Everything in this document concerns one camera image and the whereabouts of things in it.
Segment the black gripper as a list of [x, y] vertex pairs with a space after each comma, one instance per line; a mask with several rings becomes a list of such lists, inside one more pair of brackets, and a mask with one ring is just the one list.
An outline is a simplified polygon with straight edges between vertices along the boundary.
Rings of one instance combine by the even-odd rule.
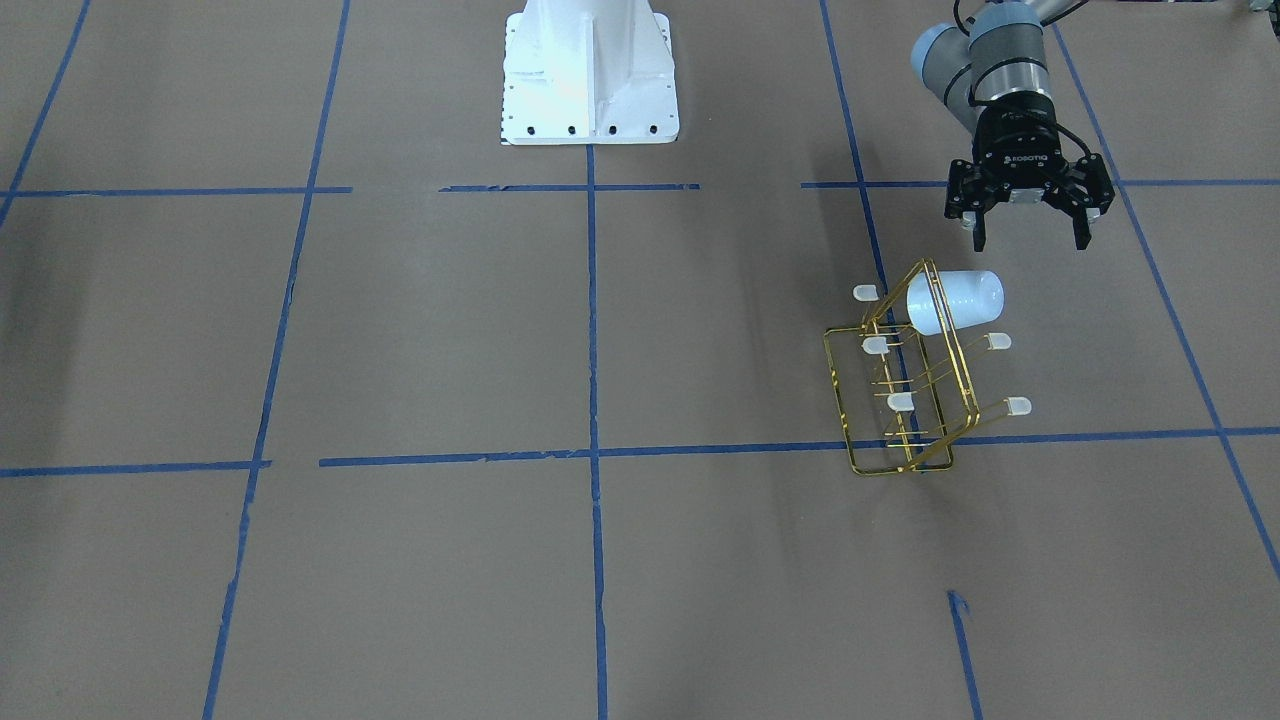
[[968, 215], [973, 249], [983, 252], [986, 211], [1006, 202], [1044, 202], [1071, 217], [1075, 250], [1087, 250], [1092, 224], [1116, 197], [1102, 156], [1057, 120], [1043, 94], [973, 97], [970, 109], [970, 156], [950, 167], [943, 214]]

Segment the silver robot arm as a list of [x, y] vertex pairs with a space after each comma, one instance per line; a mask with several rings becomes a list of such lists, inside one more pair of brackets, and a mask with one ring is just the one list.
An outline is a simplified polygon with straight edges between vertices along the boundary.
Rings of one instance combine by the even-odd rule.
[[1105, 160], [1057, 115], [1046, 60], [1047, 28], [1083, 1], [984, 1], [970, 15], [928, 28], [911, 49], [923, 86], [970, 135], [966, 159], [948, 165], [943, 214], [986, 247], [986, 214], [1042, 202], [1071, 219], [1088, 249], [1115, 187]]

